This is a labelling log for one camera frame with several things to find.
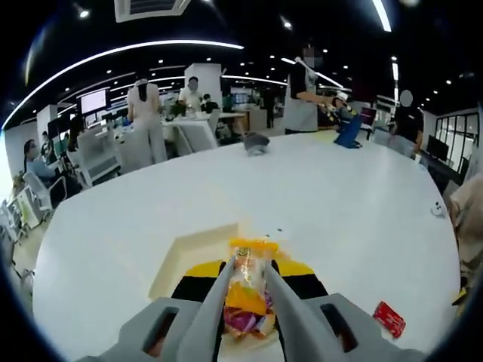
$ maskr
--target gray object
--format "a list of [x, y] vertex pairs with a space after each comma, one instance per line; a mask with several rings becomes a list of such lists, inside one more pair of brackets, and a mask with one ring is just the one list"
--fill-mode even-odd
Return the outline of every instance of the gray object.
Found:
[[[225, 266], [204, 303], [157, 299], [121, 328], [114, 347], [99, 357], [85, 357], [79, 362], [212, 362], [217, 353], [218, 327], [233, 266], [234, 259]], [[419, 351], [401, 350], [383, 339], [377, 322], [340, 294], [303, 301], [269, 263], [265, 277], [284, 339], [286, 362], [419, 362], [424, 359]], [[162, 353], [159, 357], [150, 357], [143, 349], [155, 341], [160, 324], [170, 313], [176, 313], [176, 317]], [[348, 352], [336, 337], [334, 321], [343, 326], [353, 341]]]
[[249, 133], [245, 136], [243, 143], [249, 156], [265, 155], [268, 152], [267, 146], [270, 140], [258, 133]]

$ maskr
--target computer monitor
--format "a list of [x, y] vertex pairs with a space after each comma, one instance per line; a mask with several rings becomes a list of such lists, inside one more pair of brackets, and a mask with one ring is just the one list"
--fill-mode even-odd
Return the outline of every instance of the computer monitor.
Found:
[[426, 151], [433, 157], [439, 158], [442, 161], [446, 161], [448, 156], [449, 147], [446, 143], [438, 140], [434, 136], [429, 136], [428, 146]]
[[109, 88], [104, 88], [77, 97], [83, 115], [90, 115], [110, 106]]

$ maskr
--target monitor screen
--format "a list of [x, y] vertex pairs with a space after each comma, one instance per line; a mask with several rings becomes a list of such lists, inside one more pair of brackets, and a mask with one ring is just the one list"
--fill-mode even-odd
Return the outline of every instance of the monitor screen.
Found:
[[107, 106], [107, 89], [101, 89], [81, 97], [81, 111], [83, 115]]
[[438, 140], [434, 136], [429, 136], [428, 139], [428, 147], [427, 152], [436, 158], [439, 158], [442, 161], [446, 161], [446, 157], [448, 156], [449, 147], [446, 143]]

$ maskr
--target white pants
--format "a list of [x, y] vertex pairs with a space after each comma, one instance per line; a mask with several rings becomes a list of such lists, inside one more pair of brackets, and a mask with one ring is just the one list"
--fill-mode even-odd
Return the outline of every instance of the white pants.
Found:
[[140, 167], [151, 166], [168, 159], [163, 127], [158, 117], [134, 119], [134, 132]]

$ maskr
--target white pillar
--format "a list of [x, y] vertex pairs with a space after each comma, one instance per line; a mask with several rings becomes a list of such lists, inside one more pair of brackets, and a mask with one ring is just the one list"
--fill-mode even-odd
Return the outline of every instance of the white pillar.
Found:
[[37, 113], [37, 132], [39, 142], [42, 141], [42, 133], [44, 131], [48, 132], [48, 122], [56, 118], [58, 118], [57, 106], [54, 106], [52, 104], [49, 104], [39, 113]]
[[204, 96], [211, 95], [211, 100], [221, 108], [221, 65], [213, 63], [193, 63], [184, 71], [185, 86], [191, 77], [198, 78], [198, 91]]

